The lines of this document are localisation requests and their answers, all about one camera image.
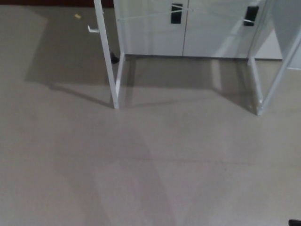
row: cabinet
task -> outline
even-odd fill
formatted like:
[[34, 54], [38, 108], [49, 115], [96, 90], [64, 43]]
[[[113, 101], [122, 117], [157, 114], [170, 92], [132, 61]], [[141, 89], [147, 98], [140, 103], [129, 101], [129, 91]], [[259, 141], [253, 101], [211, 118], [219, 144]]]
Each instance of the cabinet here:
[[[116, 1], [126, 54], [246, 58], [265, 0]], [[172, 4], [183, 8], [181, 23], [171, 23]], [[249, 6], [259, 6], [254, 26], [244, 26]], [[126, 17], [137, 17], [123, 20]]]

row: yellow paper scrap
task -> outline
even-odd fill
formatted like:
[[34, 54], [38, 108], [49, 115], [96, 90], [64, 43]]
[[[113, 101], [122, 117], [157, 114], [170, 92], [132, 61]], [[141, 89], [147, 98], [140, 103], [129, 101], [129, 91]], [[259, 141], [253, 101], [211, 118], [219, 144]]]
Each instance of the yellow paper scrap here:
[[80, 14], [75, 14], [74, 17], [77, 18], [77, 19], [79, 19], [79, 20], [81, 19], [81, 15]]

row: white table frame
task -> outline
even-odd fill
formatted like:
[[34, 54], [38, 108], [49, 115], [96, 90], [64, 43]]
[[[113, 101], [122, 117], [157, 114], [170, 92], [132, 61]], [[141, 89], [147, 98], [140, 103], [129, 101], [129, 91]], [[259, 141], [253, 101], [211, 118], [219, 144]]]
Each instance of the white table frame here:
[[[110, 49], [109, 49], [109, 44], [108, 44], [108, 38], [107, 38], [107, 32], [105, 28], [105, 22], [104, 22], [104, 17], [103, 17], [103, 8], [101, 4], [101, 0], [94, 0], [95, 3], [95, 11], [96, 11], [96, 17], [97, 17], [97, 24], [99, 28], [99, 33], [101, 37], [101, 42], [103, 46], [103, 53], [104, 53], [104, 59], [106, 63], [106, 68], [108, 72], [108, 77], [109, 77], [109, 84], [110, 84], [110, 89], [111, 89], [111, 95], [112, 95], [112, 100], [114, 104], [115, 109], [119, 109], [119, 92], [120, 92], [120, 85], [121, 85], [121, 77], [122, 77], [122, 72], [123, 72], [123, 67], [124, 67], [124, 61], [125, 61], [125, 52], [124, 52], [124, 47], [123, 47], [123, 40], [122, 40], [122, 35], [121, 35], [121, 27], [120, 27], [120, 20], [124, 20], [126, 18], [118, 18], [119, 16], [119, 5], [116, 3], [117, 0], [114, 0], [114, 5], [115, 5], [115, 16], [116, 16], [116, 21], [117, 21], [117, 32], [119, 36], [119, 47], [120, 47], [120, 61], [119, 61], [119, 66], [118, 66], [118, 72], [115, 80], [115, 76], [113, 73], [113, 68], [111, 64], [111, 54], [110, 54]], [[267, 108], [271, 98], [273, 97], [275, 90], [277, 89], [281, 79], [284, 76], [285, 70], [289, 67], [290, 62], [292, 61], [292, 58], [297, 51], [298, 46], [301, 43], [301, 28], [299, 30], [299, 33], [296, 35], [296, 38], [287, 54], [287, 56], [283, 59], [282, 65], [277, 72], [272, 86], [270, 87], [267, 96], [264, 98], [262, 95], [262, 89], [261, 89], [261, 83], [260, 83], [260, 78], [259, 78], [259, 73], [257, 70], [257, 65], [256, 65], [256, 60], [255, 60], [255, 51], [252, 51], [252, 49], [255, 49], [256, 42], [259, 38], [259, 35], [261, 33], [262, 27], [263, 27], [263, 21], [265, 20], [265, 17], [268, 14], [269, 8], [272, 6], [273, 0], [266, 0], [261, 21], [259, 22], [259, 25], [257, 27], [257, 31], [251, 46], [251, 51], [248, 56], [248, 64], [251, 67], [252, 71], [252, 79], [253, 79], [253, 84], [254, 84], [254, 92], [257, 97], [257, 108], [256, 108], [256, 114], [257, 115], [262, 115], [264, 110]], [[179, 11], [184, 11], [184, 10], [193, 10], [193, 9], [188, 9], [188, 8], [182, 8]]]

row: gray tile floor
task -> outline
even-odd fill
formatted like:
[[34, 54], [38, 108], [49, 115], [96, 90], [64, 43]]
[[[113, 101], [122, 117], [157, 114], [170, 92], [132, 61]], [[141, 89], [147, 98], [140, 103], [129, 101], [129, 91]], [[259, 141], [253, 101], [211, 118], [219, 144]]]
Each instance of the gray tile floor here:
[[[88, 24], [93, 9], [0, 7], [1, 226], [301, 218], [301, 72], [288, 72], [257, 117], [244, 62], [129, 59], [114, 111]], [[270, 76], [278, 63], [263, 65]]]

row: door handle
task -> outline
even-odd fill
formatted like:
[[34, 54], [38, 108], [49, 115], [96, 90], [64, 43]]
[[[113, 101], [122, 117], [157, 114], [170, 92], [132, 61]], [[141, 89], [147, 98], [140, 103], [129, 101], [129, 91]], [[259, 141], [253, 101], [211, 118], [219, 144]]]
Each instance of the door handle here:
[[248, 6], [244, 18], [244, 26], [254, 26], [259, 6]]
[[172, 24], [180, 24], [182, 20], [182, 11], [179, 10], [183, 9], [183, 4], [180, 3], [173, 3], [171, 5], [171, 23]]

